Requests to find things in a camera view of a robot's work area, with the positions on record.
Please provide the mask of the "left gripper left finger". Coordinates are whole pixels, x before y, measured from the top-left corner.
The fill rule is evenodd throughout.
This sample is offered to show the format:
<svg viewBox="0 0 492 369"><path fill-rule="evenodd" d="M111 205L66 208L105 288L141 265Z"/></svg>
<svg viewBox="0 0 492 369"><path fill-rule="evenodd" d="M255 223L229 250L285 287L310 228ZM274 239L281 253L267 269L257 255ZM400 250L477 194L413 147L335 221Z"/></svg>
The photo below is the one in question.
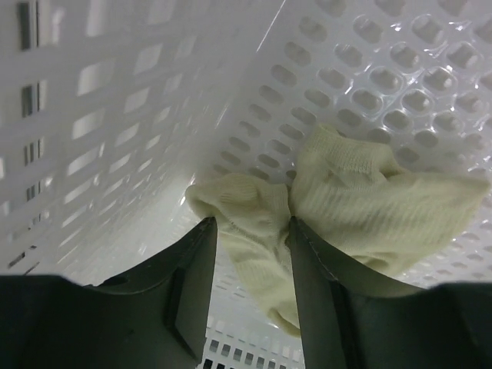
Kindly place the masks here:
<svg viewBox="0 0 492 369"><path fill-rule="evenodd" d="M102 284L1 279L3 368L194 368L202 360L218 229L206 218Z"/></svg>

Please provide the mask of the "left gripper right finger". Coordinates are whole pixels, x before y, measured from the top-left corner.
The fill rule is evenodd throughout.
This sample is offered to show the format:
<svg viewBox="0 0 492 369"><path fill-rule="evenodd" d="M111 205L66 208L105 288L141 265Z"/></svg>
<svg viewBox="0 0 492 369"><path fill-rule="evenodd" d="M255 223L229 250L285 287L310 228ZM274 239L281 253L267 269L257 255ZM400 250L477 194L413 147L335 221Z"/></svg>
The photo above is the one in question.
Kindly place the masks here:
<svg viewBox="0 0 492 369"><path fill-rule="evenodd" d="M491 286L425 289L378 273L292 218L291 250L308 368L489 368Z"/></svg>

